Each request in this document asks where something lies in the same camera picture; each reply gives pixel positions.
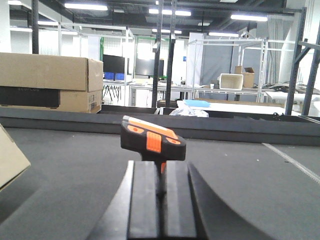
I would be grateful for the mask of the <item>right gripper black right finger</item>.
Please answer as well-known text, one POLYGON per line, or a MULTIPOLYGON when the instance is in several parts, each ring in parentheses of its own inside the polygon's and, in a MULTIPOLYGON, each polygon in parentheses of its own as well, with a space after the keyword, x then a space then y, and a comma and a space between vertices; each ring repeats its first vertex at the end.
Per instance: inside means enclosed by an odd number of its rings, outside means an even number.
POLYGON ((168 161, 164 171, 166 240, 270 240, 234 211, 191 163, 168 161))

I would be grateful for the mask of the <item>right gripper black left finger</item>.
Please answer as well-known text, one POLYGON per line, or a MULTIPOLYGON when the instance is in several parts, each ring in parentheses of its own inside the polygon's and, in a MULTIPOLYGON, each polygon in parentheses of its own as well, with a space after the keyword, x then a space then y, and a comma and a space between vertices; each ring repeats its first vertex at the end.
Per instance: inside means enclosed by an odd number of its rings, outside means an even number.
POLYGON ((155 163, 130 160, 116 194, 87 239, 158 239, 158 190, 159 176, 155 163))

